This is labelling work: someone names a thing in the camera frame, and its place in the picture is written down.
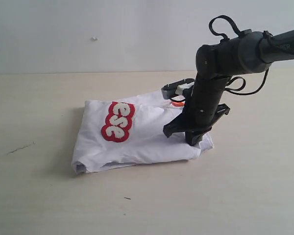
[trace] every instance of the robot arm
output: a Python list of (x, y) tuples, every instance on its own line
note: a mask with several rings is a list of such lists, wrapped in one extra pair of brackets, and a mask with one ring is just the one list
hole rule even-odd
[[(218, 18), (227, 20), (238, 37), (229, 39), (226, 34), (215, 32), (212, 24)], [(224, 114), (229, 113), (230, 108), (226, 104), (219, 104), (224, 91), (238, 95), (255, 94), (265, 84), (273, 62), (294, 59), (294, 30), (276, 36), (267, 31), (239, 31), (233, 20), (224, 15), (212, 19), (209, 29), (223, 39), (217, 45), (203, 45), (198, 49), (195, 80), (184, 79), (162, 88), (164, 99), (179, 94), (185, 97), (182, 113), (164, 126), (164, 134), (170, 137), (173, 133), (185, 132), (186, 142), (192, 146), (201, 141)], [(245, 80), (232, 76), (264, 71), (259, 89), (251, 93), (237, 93), (245, 87)], [(227, 88), (239, 78), (243, 80), (240, 88)]]

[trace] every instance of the wall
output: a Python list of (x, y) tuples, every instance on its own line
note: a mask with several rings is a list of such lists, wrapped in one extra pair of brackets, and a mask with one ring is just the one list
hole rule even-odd
[(0, 0), (0, 73), (194, 70), (220, 14), (240, 29), (294, 29), (294, 0)]

